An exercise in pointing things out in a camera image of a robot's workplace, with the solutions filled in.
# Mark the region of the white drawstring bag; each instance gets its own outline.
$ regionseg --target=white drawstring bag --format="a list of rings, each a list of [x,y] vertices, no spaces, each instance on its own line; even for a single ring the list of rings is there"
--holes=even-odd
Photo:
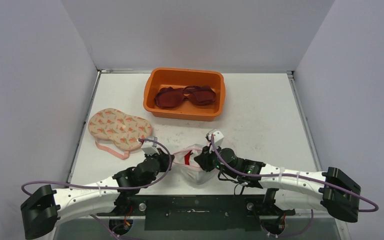
[[[203,151],[202,145],[194,144],[183,150],[175,152],[173,167],[179,169],[184,178],[194,184],[201,185],[217,174],[217,169],[210,172],[204,171],[194,158]]]

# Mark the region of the metal frame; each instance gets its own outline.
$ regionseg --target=metal frame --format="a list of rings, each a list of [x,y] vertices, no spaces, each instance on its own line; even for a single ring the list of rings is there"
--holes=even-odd
[[[87,110],[87,113],[85,116],[82,130],[81,130],[80,138],[79,138],[78,143],[77,143],[77,149],[76,149],[75,156],[74,156],[71,168],[70,168],[70,173],[69,173],[69,176],[67,179],[68,183],[70,183],[72,178],[73,178],[73,173],[74,173],[74,169],[76,167],[78,153],[79,153],[80,146],[82,144],[82,140],[83,140],[83,137],[85,134],[84,128],[86,126],[86,123],[88,121],[88,118],[89,118],[89,115],[91,112],[92,104],[93,104],[94,99],[95,99],[95,94],[96,94],[96,91],[97,91],[97,88],[99,85],[101,74],[149,74],[151,72],[152,72],[151,70],[136,70],[136,69],[102,69],[102,70],[98,70],[96,80],[94,83],[94,87],[93,87],[93,91],[92,91],[92,95],[90,97],[88,110]],[[265,72],[265,71],[247,71],[247,70],[240,70],[240,69],[235,70],[235,71],[232,71],[232,70],[223,71],[223,70],[221,70],[219,72],[222,72],[222,73],[285,73],[285,71],[267,71],[267,72]],[[310,128],[309,128],[309,125],[307,122],[307,118],[304,114],[304,110],[303,110],[303,107],[301,105],[300,98],[298,96],[293,72],[292,71],[286,71],[286,74],[287,74],[288,79],[289,79],[289,84],[291,87],[292,94],[295,98],[296,106],[298,108],[298,113],[299,113],[299,116],[301,118],[302,125],[304,127],[305,135],[307,137],[308,145],[310,147],[310,151],[311,151],[311,155],[313,157],[314,164],[316,166],[316,169],[318,171],[321,171],[322,166],[320,165],[319,157],[317,155],[316,147],[315,147],[312,135],[311,135],[311,131],[310,131]],[[310,217],[310,212],[309,211],[302,211],[302,212],[297,211],[297,215],[293,216],[293,217],[294,218],[303,218],[303,217],[308,218],[308,217]],[[329,216],[329,214],[327,214],[325,212],[320,212],[320,213],[314,214],[314,218],[327,218],[327,217],[330,217],[330,216]],[[92,219],[89,216],[82,217],[82,218]],[[107,219],[107,218],[108,219],[119,219],[120,217],[119,216],[111,216],[111,217],[110,216],[103,216],[101,218],[103,218],[103,219]],[[128,217],[128,219],[145,219],[145,217],[144,216],[135,216],[135,217]],[[344,221],[337,220],[337,219],[335,220],[335,222],[336,222],[336,226],[337,226],[337,230],[339,232],[340,238],[342,240],[351,240],[351,235],[350,235],[350,232],[348,230],[347,223]]]

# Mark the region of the pink strap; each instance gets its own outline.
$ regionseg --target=pink strap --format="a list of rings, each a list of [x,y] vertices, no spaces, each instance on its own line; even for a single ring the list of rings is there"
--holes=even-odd
[[[95,139],[95,144],[96,144],[96,147],[98,149],[109,152],[111,155],[113,155],[113,156],[115,156],[121,160],[126,160],[129,157],[128,151],[126,151],[124,154],[121,154],[121,153],[119,153],[119,152],[117,152],[117,151],[115,151],[115,150],[113,150],[107,146],[103,146],[103,145],[99,144],[96,139]]]

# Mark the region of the gray floor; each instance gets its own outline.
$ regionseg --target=gray floor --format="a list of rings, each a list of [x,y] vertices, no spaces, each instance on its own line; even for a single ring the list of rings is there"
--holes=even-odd
[[[287,218],[284,233],[295,233],[307,224],[307,218]],[[145,221],[136,220],[127,234],[143,240],[262,240],[268,238],[263,231],[245,232],[241,229],[225,231],[144,231]],[[288,240],[323,239],[339,240],[340,236],[333,218],[315,218],[311,228]],[[56,231],[54,240],[114,240],[113,237],[94,219],[75,219],[62,224]]]

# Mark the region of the robotic arm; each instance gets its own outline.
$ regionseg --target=robotic arm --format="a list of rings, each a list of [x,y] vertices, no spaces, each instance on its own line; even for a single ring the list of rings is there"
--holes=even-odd
[[[345,222],[357,222],[357,197],[319,182],[296,177],[306,176],[359,195],[360,186],[341,170],[330,167],[327,172],[300,172],[276,167],[237,157],[232,149],[221,148],[223,134],[216,129],[210,131],[206,138],[212,146],[205,146],[194,160],[205,171],[218,169],[220,180],[220,176],[226,174],[242,186],[267,189],[262,196],[265,206],[262,215],[275,215],[279,211],[294,209],[313,209],[327,211],[332,217]],[[40,187],[21,205],[25,238],[39,238],[62,223],[87,215],[112,213],[123,216],[140,188],[149,187],[158,173],[167,172],[171,166],[169,159],[173,159],[173,156],[169,157],[153,142],[145,141],[141,149],[145,153],[142,163],[81,189],[52,189],[51,185]]]

